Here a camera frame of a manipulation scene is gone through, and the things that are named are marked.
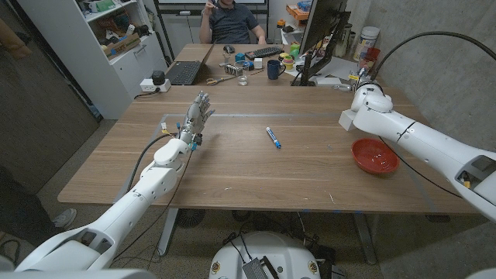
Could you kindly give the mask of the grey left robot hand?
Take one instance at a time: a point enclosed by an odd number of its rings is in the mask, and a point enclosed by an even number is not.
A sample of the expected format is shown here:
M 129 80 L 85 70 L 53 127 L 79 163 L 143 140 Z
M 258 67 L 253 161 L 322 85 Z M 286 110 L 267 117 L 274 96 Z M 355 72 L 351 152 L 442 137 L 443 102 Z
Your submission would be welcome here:
M 202 130 L 205 128 L 207 119 L 215 112 L 214 109 L 209 110 L 209 107 L 208 93 L 200 91 L 188 108 L 177 138 L 186 143 L 196 143 L 201 146 Z

